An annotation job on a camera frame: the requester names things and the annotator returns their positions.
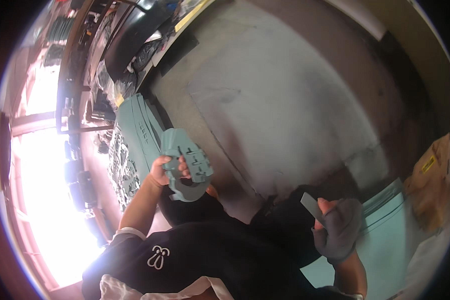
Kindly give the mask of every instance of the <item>gloved hand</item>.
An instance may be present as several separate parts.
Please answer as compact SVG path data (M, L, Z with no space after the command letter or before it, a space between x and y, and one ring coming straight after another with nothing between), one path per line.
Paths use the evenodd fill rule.
M362 223L362 204L357 199L329 202L318 198L318 207L323 213L324 224L315 220L312 228L315 248L330 264L339 264L355 250Z

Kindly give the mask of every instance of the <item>black t-shirt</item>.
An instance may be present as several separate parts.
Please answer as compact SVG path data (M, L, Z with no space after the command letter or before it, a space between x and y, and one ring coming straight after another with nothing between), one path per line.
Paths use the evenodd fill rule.
M314 288L286 251L236 219L186 223L144 240L119 233L83 273L85 299L100 299L105 274L141 294L177 293L208 277L221 279L234 300L353 299Z

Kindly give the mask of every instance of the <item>finger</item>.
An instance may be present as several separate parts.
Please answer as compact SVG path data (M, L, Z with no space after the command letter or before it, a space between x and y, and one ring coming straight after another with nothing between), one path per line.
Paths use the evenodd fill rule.
M321 253L320 250L323 250L327 245L327 231L325 229L312 229L313 232L313 243L315 244L315 248L317 248L318 252Z
M320 224L320 222L315 219L315 225L313 225L313 228L315 228L316 230L322 229L324 228L324 226L322 224Z
M187 169L188 169L188 166L187 166L186 163L180 163L180 164L178 165L178 170L179 170L179 171L185 171L185 170L187 170Z
M324 198L318 198L317 203L322 214L328 212L337 205L336 201L327 201Z
M153 161L153 166L156 166L156 167L159 167L159 166L161 166L161 165L163 165L163 164L166 164L166 163L168 163L169 161L171 161L172 160L172 158L171 157L169 157L169 156L167 156L167 155L161 155L161 156L159 156L159 157L157 157L157 159L155 159L154 161Z

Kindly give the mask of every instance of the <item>concrete floor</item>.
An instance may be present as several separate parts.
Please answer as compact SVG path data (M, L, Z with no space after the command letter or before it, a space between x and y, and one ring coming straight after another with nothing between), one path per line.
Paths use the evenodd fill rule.
M244 222L299 184L366 200L434 138L371 37L322 1L217 0L186 33L173 47L199 44L179 61L167 53L161 64L178 62L145 85L210 156L225 209Z

